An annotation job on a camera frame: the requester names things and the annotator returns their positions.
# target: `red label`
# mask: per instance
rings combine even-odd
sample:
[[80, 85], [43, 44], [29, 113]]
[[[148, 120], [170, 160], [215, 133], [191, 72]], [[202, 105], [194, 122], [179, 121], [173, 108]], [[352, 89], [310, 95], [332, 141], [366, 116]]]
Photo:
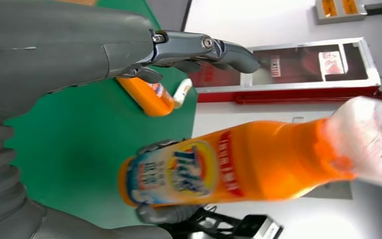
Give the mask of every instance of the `red label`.
[[236, 180], [235, 168], [233, 166], [233, 155], [232, 155], [232, 145], [231, 145], [231, 132], [226, 131], [220, 136], [219, 140], [219, 168], [220, 176], [222, 182], [226, 189], [233, 195], [237, 197], [243, 197], [244, 194], [239, 187], [238, 181]]
[[280, 56], [271, 56], [271, 72], [272, 77], [280, 77], [281, 74], [281, 58]]

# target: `robotic hand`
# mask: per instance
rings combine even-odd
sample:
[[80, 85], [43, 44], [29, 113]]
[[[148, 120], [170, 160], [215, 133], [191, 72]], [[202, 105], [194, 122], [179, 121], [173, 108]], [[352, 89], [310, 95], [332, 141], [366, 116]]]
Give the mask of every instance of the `robotic hand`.
[[0, 0], [0, 239], [169, 239], [159, 227], [102, 229], [27, 198], [5, 120], [47, 93], [114, 76], [147, 82], [148, 66], [196, 71], [198, 61], [244, 73], [259, 64], [242, 46], [204, 34], [155, 31], [149, 20], [108, 8], [49, 0]]

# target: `orange plastic bottle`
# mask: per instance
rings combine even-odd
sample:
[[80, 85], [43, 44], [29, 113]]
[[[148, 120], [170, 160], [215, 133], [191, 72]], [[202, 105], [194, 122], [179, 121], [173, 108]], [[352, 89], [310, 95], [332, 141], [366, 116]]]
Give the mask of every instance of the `orange plastic bottle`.
[[352, 180], [375, 162], [344, 150], [372, 148], [362, 137], [347, 138], [345, 116], [255, 121], [130, 158], [120, 169], [120, 193], [132, 206], [285, 200], [330, 181]]
[[166, 116], [174, 109], [174, 100], [161, 83], [150, 84], [140, 78], [116, 77], [116, 80], [147, 115]]

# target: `green table surface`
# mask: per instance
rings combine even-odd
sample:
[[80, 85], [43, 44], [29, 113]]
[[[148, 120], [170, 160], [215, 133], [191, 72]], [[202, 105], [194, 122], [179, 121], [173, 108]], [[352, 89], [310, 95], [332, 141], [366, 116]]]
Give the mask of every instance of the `green table surface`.
[[[99, 6], [139, 13], [157, 27], [144, 0], [100, 0]], [[172, 94], [187, 75], [157, 69]], [[190, 137], [197, 94], [161, 118], [146, 116], [114, 79], [67, 88], [41, 98], [26, 115], [6, 122], [15, 136], [13, 163], [30, 198], [104, 228], [141, 224], [122, 201], [117, 173], [135, 151], [163, 139]]]

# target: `sticker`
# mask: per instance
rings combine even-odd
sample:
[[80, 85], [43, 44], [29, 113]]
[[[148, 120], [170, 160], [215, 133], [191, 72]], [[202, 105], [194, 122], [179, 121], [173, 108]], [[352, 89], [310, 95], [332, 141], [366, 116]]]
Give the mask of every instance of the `sticker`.
[[280, 77], [281, 74], [281, 57], [271, 56], [270, 60], [270, 70], [272, 72], [272, 77]]
[[147, 84], [150, 86], [150, 88], [153, 89], [153, 91], [156, 93], [156, 95], [159, 98], [162, 97], [164, 88], [161, 84], [159, 83], [155, 83], [155, 84], [147, 83]]
[[210, 195], [217, 175], [216, 156], [207, 142], [177, 144], [132, 159], [127, 192], [139, 205], [186, 202]]
[[318, 59], [322, 76], [345, 73], [339, 51], [320, 52]]

